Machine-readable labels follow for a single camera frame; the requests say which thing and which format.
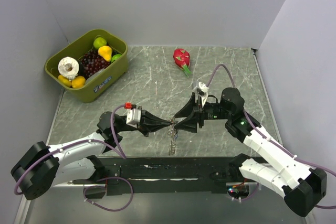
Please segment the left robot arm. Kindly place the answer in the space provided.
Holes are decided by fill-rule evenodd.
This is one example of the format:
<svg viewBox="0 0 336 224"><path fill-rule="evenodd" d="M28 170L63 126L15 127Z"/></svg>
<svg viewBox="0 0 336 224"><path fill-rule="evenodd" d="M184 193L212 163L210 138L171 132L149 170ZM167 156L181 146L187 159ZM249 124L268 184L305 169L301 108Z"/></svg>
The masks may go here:
<svg viewBox="0 0 336 224"><path fill-rule="evenodd" d="M33 144L11 170L16 182L14 194L33 200L50 187L71 180L98 183L104 176L98 155L114 151L126 157L120 146L120 132L138 131L147 137L171 125L171 121L137 108L128 109L126 115L105 112L100 116L98 129L86 137L57 145Z"/></svg>

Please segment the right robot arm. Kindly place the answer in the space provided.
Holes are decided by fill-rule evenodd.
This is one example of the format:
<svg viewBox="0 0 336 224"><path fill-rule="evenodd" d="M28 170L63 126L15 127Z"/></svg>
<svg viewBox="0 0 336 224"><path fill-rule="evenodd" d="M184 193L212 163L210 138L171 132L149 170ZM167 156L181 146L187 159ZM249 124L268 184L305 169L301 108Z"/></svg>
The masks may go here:
<svg viewBox="0 0 336 224"><path fill-rule="evenodd" d="M289 153L266 129L244 109L245 100L236 88L225 88L219 101L209 103L208 88L196 89L191 98L176 114L182 118L175 125L177 130L196 133L206 120L226 120L227 132L245 144L267 163L260 164L253 158L240 154L229 169L235 181L254 180L279 196L298 216L307 216L326 195L326 172Z"/></svg>

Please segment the metal key organizer disc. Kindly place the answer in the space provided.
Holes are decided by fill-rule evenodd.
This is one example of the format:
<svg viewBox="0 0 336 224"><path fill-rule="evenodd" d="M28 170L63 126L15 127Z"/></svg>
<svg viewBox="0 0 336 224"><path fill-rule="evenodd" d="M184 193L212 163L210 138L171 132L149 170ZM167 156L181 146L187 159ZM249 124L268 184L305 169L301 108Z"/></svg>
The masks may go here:
<svg viewBox="0 0 336 224"><path fill-rule="evenodd" d="M176 151L176 140L178 138L178 130L175 129L175 125L178 123L178 120L172 116L170 117L170 127L168 129L167 135L170 138L170 146L169 146L169 152L168 155L174 155Z"/></svg>

